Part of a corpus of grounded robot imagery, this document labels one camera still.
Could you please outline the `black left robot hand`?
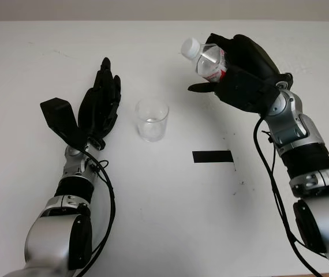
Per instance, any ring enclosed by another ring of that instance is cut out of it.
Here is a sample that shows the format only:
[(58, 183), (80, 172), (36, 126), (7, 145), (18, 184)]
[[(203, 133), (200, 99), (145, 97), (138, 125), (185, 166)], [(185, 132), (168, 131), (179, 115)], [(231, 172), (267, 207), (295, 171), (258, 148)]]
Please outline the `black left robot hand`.
[(78, 127), (98, 150), (105, 148), (104, 138), (115, 125), (120, 101), (121, 79), (112, 75), (111, 62), (105, 57), (78, 111)]

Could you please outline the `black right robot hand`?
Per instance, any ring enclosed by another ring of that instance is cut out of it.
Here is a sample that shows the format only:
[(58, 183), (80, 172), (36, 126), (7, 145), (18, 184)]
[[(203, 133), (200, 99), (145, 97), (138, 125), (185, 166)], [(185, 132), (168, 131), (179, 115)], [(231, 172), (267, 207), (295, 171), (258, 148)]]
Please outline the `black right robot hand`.
[[(237, 68), (255, 76), (265, 83), (277, 86), (279, 82), (287, 84), (290, 89), (293, 85), (293, 76), (290, 73), (281, 73), (266, 51), (245, 35), (235, 35), (227, 39), (221, 35), (211, 33), (206, 43), (216, 44), (226, 54), (228, 68)], [(188, 87), (191, 92), (214, 92), (218, 97), (243, 94), (229, 86), (229, 81), (223, 78), (219, 83), (200, 83)]]

